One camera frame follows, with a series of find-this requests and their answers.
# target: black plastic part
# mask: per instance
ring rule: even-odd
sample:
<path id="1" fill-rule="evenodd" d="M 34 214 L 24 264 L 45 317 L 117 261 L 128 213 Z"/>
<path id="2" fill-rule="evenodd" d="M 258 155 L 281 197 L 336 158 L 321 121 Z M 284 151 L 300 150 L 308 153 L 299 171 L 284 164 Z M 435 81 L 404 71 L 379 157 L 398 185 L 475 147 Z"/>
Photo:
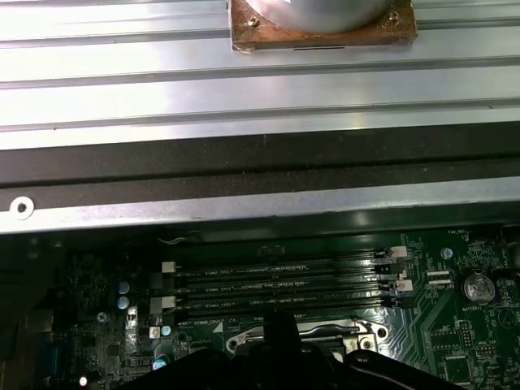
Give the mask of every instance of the black plastic part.
<path id="1" fill-rule="evenodd" d="M 371 351 L 355 351 L 340 363 L 325 357 L 312 343 L 300 344 L 297 348 L 295 326 L 290 314 L 268 314 L 264 325 L 266 342 L 255 344 L 247 356 L 229 360 L 223 353 L 204 349 L 126 383 L 120 389 L 158 388 L 174 381 L 179 390 L 458 389 L 442 379 Z"/>

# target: metal rail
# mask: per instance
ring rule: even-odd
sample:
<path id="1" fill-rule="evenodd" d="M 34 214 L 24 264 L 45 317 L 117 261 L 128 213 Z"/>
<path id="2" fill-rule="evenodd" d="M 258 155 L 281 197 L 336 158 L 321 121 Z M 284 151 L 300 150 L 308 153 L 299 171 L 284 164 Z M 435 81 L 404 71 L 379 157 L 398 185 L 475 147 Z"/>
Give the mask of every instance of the metal rail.
<path id="1" fill-rule="evenodd" d="M 0 150 L 520 119 L 520 1 L 414 7 L 412 46 L 244 55 L 223 0 L 0 2 Z"/>
<path id="2" fill-rule="evenodd" d="M 517 222 L 520 0 L 414 7 L 411 46 L 247 55 L 231 51 L 223 0 L 0 2 L 0 232 L 233 220 L 232 231 L 240 219 L 239 236 L 269 236 L 248 221 L 272 216 L 286 217 L 277 232 L 295 235 Z M 364 132 L 376 128 L 384 135 Z M 296 150 L 284 134 L 317 132 L 337 139 L 307 137 Z M 487 142 L 492 134 L 511 142 Z M 382 143 L 393 146 L 371 158 Z M 318 174 L 304 171 L 313 145 Z M 369 150 L 341 154 L 356 145 Z M 266 155 L 287 150 L 275 162 Z M 428 161 L 435 168 L 420 165 Z M 17 197 L 31 197 L 34 212 L 18 215 Z M 295 224 L 302 215 L 315 217 Z"/>

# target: chip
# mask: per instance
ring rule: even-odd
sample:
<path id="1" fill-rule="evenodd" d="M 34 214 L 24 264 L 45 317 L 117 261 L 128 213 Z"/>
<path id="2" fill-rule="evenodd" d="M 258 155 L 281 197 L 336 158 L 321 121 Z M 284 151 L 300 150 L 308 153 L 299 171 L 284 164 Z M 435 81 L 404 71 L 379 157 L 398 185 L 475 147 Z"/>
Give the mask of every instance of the chip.
<path id="1" fill-rule="evenodd" d="M 471 372 L 470 365 L 466 356 L 447 357 L 444 361 L 446 378 L 452 384 L 470 384 Z"/>

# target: capacitor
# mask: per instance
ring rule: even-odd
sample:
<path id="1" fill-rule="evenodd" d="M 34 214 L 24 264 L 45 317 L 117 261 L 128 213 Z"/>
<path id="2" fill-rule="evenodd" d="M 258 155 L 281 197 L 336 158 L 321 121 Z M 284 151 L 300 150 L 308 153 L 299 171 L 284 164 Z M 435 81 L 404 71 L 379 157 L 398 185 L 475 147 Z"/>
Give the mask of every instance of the capacitor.
<path id="1" fill-rule="evenodd" d="M 163 336 L 169 336 L 171 334 L 171 327 L 168 327 L 167 325 L 161 328 L 161 334 Z"/>
<path id="2" fill-rule="evenodd" d="M 118 284 L 117 292 L 120 295 L 128 294 L 129 291 L 130 291 L 130 283 L 129 282 L 123 281 L 123 282 Z"/>
<path id="3" fill-rule="evenodd" d="M 170 364 L 170 358 L 168 355 L 160 355 L 155 359 L 154 364 L 152 364 L 152 370 L 158 370 L 159 368 L 162 368 L 164 366 L 167 366 Z"/>
<path id="4" fill-rule="evenodd" d="M 486 275 L 473 272 L 462 285 L 466 298 L 479 306 L 485 306 L 496 296 L 495 284 Z"/>
<path id="5" fill-rule="evenodd" d="M 119 297 L 117 299 L 117 308 L 119 310 L 125 310 L 130 306 L 130 300 L 127 297 Z"/>

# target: electrolytic capacitor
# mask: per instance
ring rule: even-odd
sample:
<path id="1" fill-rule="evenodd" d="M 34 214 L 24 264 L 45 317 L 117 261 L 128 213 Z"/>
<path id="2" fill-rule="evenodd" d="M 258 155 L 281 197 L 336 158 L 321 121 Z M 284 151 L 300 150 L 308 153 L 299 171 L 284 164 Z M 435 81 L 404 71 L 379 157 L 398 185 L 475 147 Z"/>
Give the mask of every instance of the electrolytic capacitor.
<path id="1" fill-rule="evenodd" d="M 170 358 L 168 355 L 161 355 L 155 359 L 154 364 L 152 365 L 152 370 L 158 370 L 166 365 L 170 364 Z"/>
<path id="2" fill-rule="evenodd" d="M 127 297 L 119 297 L 117 299 L 117 308 L 119 310 L 125 310 L 130 306 L 130 300 Z"/>
<path id="3" fill-rule="evenodd" d="M 123 281 L 123 282 L 119 283 L 119 285 L 117 286 L 117 292 L 120 295 L 128 294 L 129 291 L 130 291 L 130 283 L 127 281 Z"/>

